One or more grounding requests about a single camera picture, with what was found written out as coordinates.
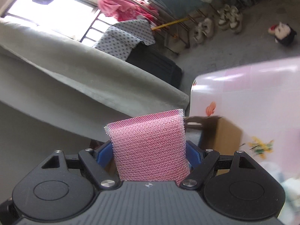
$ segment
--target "plush toy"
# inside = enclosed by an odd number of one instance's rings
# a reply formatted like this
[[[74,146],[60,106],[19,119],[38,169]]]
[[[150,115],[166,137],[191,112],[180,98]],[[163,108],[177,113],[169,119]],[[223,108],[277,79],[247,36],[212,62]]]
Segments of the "plush toy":
[[[288,24],[279,23],[278,25],[273,25],[268,29],[269,34],[275,35],[276,43],[281,43],[284,46],[289,46],[297,32],[294,31]]]

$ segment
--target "gray floor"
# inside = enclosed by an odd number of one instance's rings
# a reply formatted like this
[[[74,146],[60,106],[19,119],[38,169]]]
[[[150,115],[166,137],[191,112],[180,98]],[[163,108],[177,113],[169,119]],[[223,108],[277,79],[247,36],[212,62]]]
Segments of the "gray floor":
[[[274,37],[267,32],[271,25],[280,21],[300,34],[300,0],[263,0],[245,9],[243,15],[244,28],[240,34],[216,29],[211,40],[191,46],[178,58],[173,58],[184,72],[181,91],[190,95],[195,77],[201,74],[300,55],[299,35],[290,47],[284,47],[275,43]]]

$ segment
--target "pair of shoes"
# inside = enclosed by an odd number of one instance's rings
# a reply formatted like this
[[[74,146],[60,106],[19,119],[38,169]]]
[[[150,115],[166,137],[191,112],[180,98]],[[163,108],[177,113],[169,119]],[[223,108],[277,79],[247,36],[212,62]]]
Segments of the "pair of shoes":
[[[243,14],[236,8],[236,6],[229,6],[226,4],[218,11],[220,19],[218,26],[222,30],[230,30],[237,34],[242,31]]]
[[[200,22],[196,26],[194,32],[194,40],[198,44],[201,44],[204,41],[204,35],[207,38],[212,38],[214,35],[214,22],[209,18],[205,18],[203,22]]]

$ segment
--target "pink mesh fabric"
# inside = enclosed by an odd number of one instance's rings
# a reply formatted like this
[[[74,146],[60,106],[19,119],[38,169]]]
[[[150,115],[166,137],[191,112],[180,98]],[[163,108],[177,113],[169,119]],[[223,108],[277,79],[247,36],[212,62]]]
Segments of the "pink mesh fabric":
[[[179,183],[189,174],[183,109],[108,124],[121,180]]]

